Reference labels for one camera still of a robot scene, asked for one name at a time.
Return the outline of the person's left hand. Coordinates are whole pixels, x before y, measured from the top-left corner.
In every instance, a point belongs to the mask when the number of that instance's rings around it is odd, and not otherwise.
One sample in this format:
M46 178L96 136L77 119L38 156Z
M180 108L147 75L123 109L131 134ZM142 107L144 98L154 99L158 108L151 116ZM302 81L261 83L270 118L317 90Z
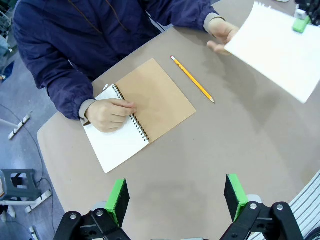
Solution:
M208 32L217 39L217 42L210 40L207 42L207 47L217 54L225 56L231 55L231 53L225 49L225 46L234 38L238 31L238 27L222 18L217 17L212 19L208 24Z

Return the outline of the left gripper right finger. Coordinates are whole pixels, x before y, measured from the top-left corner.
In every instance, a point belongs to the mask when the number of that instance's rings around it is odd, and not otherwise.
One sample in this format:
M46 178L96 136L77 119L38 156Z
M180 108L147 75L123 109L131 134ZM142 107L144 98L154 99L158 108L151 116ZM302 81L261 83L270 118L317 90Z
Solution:
M252 233L261 233L266 240L302 240L304 237L291 207L276 202L271 207L249 201L236 174L227 174L224 197L232 224L222 240L248 240Z

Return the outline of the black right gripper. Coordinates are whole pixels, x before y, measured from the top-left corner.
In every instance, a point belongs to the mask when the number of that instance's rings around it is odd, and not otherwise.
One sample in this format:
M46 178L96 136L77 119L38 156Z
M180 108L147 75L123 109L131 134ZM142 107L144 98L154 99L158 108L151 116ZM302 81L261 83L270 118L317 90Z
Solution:
M293 31L303 34L310 23L320 26L320 0L295 0L295 3L298 9L294 14Z

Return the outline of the person's right hand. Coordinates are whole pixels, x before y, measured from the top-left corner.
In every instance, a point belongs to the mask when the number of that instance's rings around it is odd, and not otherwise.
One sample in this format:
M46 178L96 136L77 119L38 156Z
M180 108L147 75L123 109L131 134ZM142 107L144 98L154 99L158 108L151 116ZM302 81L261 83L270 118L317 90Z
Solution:
M134 102L122 99L103 99L92 103L84 116L100 132L111 133L120 129L128 116L137 111Z

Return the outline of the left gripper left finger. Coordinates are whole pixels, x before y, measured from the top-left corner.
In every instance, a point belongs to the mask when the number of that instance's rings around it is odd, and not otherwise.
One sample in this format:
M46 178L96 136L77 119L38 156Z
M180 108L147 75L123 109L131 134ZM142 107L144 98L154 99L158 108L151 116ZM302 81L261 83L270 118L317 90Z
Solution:
M130 240L122 229L130 201L127 180L117 179L105 205L81 215L64 214L56 230L55 240Z

